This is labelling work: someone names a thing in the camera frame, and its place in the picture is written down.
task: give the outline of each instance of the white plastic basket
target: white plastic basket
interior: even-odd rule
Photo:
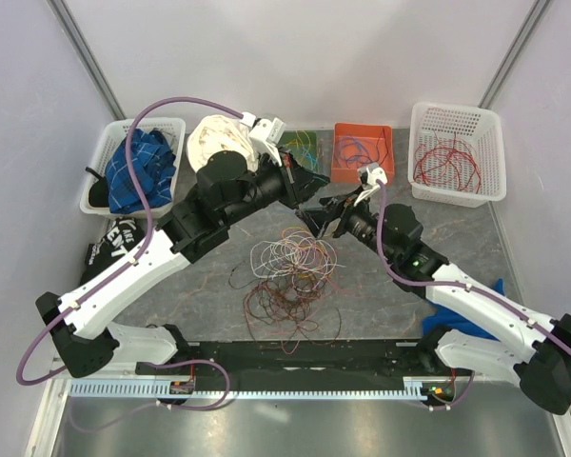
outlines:
[[[112,154],[119,147],[121,142],[127,136],[129,131],[129,126],[133,122],[133,119],[127,119],[125,121],[116,121],[108,124],[102,133],[102,137],[99,140],[97,149],[93,154],[93,159],[91,160],[90,167],[100,173],[105,174],[106,165],[108,160],[112,157]],[[175,160],[173,161],[173,166],[176,168],[173,178],[171,178],[171,197],[175,195],[175,186],[178,181],[178,170],[180,169],[180,160],[182,159],[182,152],[184,150],[184,135],[186,133],[186,124],[182,119],[177,119],[173,117],[154,117],[143,119],[138,124],[138,129],[150,132],[153,129],[158,129],[165,135],[171,150],[175,154]],[[123,214],[113,214],[110,212],[109,208],[95,208],[89,204],[89,190],[91,186],[97,181],[93,175],[89,173],[87,181],[85,183],[85,188],[83,189],[83,195],[80,198],[80,209],[86,214],[99,214],[100,216],[105,216],[109,219],[116,219],[117,217],[123,217]],[[152,216],[159,218],[165,215],[173,207],[173,202],[167,203],[159,208],[152,209]],[[132,214],[127,214],[127,217],[144,218],[146,217],[143,210],[135,211]]]
[[[478,192],[475,189],[457,190],[456,180],[431,187],[415,182],[415,152],[419,145],[437,146],[439,142],[452,141],[455,137],[472,146],[472,156],[481,176]],[[412,195],[422,200],[470,208],[501,200],[505,197],[505,159],[499,116],[488,109],[417,103],[412,109],[410,125],[408,181],[412,186]]]

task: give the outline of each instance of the white wall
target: white wall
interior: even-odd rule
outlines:
[[[291,127],[476,105],[532,0],[67,0],[128,116],[169,96]],[[195,126],[209,111],[166,108]]]
[[[77,199],[109,121],[46,2],[0,1],[0,457],[23,454],[42,393],[14,380],[42,328],[34,300],[76,285],[100,231]],[[28,377],[46,372],[52,353],[41,346]]]
[[[571,0],[553,2],[494,110],[508,174],[495,207],[522,297],[571,314]]]

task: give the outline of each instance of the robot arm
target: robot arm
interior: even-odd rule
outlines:
[[[321,209],[297,214],[316,237],[323,236],[328,225],[338,220],[333,237],[350,233],[376,251],[379,220],[377,214],[370,213],[367,197],[379,189],[379,180],[386,180],[373,166],[358,172],[360,188],[320,199]],[[499,340],[435,328],[418,344],[420,357],[509,381],[540,407],[564,414],[571,405],[571,355],[533,325],[545,328],[571,348],[571,316],[555,320],[503,297],[502,303],[497,303],[492,299],[494,292],[421,241],[423,226],[411,207],[387,206],[381,223],[380,246],[399,288],[458,312]]]
[[[112,320],[144,292],[224,243],[233,224],[276,201],[295,209],[329,182],[298,165],[288,152],[277,150],[282,131],[279,120],[260,120],[258,128],[252,129],[252,144],[263,153],[255,172],[247,169],[246,159],[237,152],[212,155],[197,171],[197,184],[185,200],[158,221],[150,245],[138,260],[133,256],[143,242],[78,289],[61,297],[47,292],[36,301],[46,324],[74,308],[51,331],[73,377],[88,376],[110,362],[169,360],[178,350],[178,341],[183,341],[176,327],[128,328]],[[128,262],[132,267],[77,305],[88,290]]]

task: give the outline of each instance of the blue cloth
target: blue cloth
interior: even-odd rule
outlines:
[[[503,279],[497,280],[497,283],[495,283],[493,290],[495,290],[501,295],[505,295]],[[486,330],[478,327],[476,324],[472,324],[471,322],[469,322],[467,319],[465,319],[455,311],[451,311],[448,308],[436,305],[435,303],[432,302],[429,303],[431,303],[434,307],[436,307],[436,314],[434,314],[433,316],[425,317],[423,319],[422,322],[423,335],[429,333],[429,331],[434,327],[447,326],[470,336],[478,336],[480,338],[486,338],[488,340],[497,340],[497,338],[488,333]]]
[[[151,208],[159,208],[171,202],[171,179],[175,174],[175,156],[159,130],[145,133],[133,132],[131,162],[142,190]],[[135,191],[125,159],[125,140],[106,165],[108,180],[108,204],[110,212],[131,214],[142,209],[142,202]]]

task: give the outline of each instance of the orange tray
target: orange tray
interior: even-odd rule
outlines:
[[[395,176],[391,127],[345,123],[334,126],[331,182],[358,184],[357,169],[373,162],[384,169],[387,185],[391,186]]]

